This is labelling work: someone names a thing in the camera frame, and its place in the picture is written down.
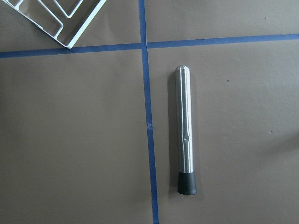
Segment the steel muddler black tip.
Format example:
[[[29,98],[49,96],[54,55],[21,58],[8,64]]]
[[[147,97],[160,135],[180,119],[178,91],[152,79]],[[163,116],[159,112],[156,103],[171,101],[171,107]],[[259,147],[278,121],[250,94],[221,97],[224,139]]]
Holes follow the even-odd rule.
[[[180,65],[175,69],[178,125],[178,193],[197,194],[193,167],[192,90],[190,69]]]

